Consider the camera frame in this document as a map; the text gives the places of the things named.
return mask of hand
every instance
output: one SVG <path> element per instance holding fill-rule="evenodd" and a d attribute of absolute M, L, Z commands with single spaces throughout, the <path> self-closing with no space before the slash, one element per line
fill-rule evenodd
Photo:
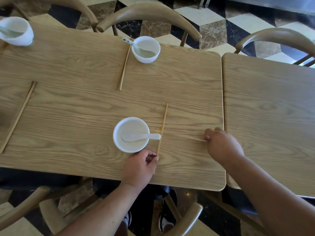
<path fill-rule="evenodd" d="M 156 155 L 149 149 L 143 149 L 131 155 L 125 162 L 121 183 L 135 187 L 140 193 L 154 174 L 158 161 Z"/>
<path fill-rule="evenodd" d="M 238 141 L 226 131 L 216 127 L 214 130 L 206 129 L 204 139 L 209 141 L 208 152 L 211 157 L 224 167 L 226 163 L 236 156 L 245 156 Z"/>

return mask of table top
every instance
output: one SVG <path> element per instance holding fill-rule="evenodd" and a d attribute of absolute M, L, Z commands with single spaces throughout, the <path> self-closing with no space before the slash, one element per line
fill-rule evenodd
<path fill-rule="evenodd" d="M 120 37 L 31 26 L 34 44 L 8 46 L 0 58 L 8 89 L 0 98 L 10 99 L 9 111 L 0 105 L 5 115 L 19 109 L 31 81 L 38 81 L 0 155 L 0 166 L 120 179 L 129 154 L 113 142 L 115 125 L 135 116 L 158 132 L 168 102 L 151 183 L 224 188 L 224 169 L 209 157 L 204 142 L 191 139 L 201 138 L 207 127 L 223 127 L 218 54 L 161 44 L 158 59 L 143 64 L 130 52 L 122 90 L 117 91 L 128 50 Z M 156 150 L 157 141 L 150 140 L 148 148 Z"/>
<path fill-rule="evenodd" d="M 222 66 L 225 130 L 277 181 L 315 197 L 315 69 L 232 53 Z"/>

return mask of person's right hand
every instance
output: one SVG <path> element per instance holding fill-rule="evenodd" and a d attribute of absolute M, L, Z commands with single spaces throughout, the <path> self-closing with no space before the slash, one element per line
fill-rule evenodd
<path fill-rule="evenodd" d="M 209 154 L 223 167 L 233 157 L 245 156 L 238 141 L 231 134 L 221 130 L 219 127 L 216 127 L 214 130 L 206 129 L 203 137 L 209 142 Z"/>

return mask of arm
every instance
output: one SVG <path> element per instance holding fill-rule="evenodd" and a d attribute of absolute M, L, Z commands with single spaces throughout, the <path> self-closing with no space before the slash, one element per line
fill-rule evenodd
<path fill-rule="evenodd" d="M 207 129 L 208 152 L 241 187 L 271 235 L 314 235 L 315 207 L 248 159 L 241 145 L 220 128 Z"/>
<path fill-rule="evenodd" d="M 144 149 L 128 158 L 117 189 L 58 236 L 114 235 L 139 193 L 151 180 L 158 161 L 154 156 L 155 152 Z"/>

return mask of white porcelain bowl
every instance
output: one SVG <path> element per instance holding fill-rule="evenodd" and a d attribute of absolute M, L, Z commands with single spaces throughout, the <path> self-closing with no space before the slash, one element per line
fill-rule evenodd
<path fill-rule="evenodd" d="M 28 46 L 33 42 L 34 33 L 27 20 L 21 17 L 8 17 L 0 21 L 0 26 L 10 30 L 18 30 L 20 36 L 12 38 L 0 32 L 0 39 L 15 46 Z"/>
<path fill-rule="evenodd" d="M 154 60 L 157 59 L 161 51 L 161 46 L 160 46 L 160 43 L 156 39 L 149 36 L 140 36 L 137 39 L 135 39 L 133 42 L 137 44 L 137 46 L 139 46 L 141 49 L 150 50 L 155 53 L 155 56 L 151 58 L 144 58 L 137 55 L 135 53 L 134 47 L 132 46 L 131 47 L 132 53 L 135 55 L 137 60 L 139 60 L 142 63 L 148 64 L 148 63 L 152 63 Z"/>
<path fill-rule="evenodd" d="M 126 142 L 121 138 L 121 133 L 124 130 L 137 131 L 143 134 L 149 134 L 150 130 L 148 125 L 140 118 L 128 117 L 117 123 L 113 139 L 116 147 L 127 153 L 134 153 L 141 151 L 148 144 L 149 139 L 140 139 L 134 142 Z"/>

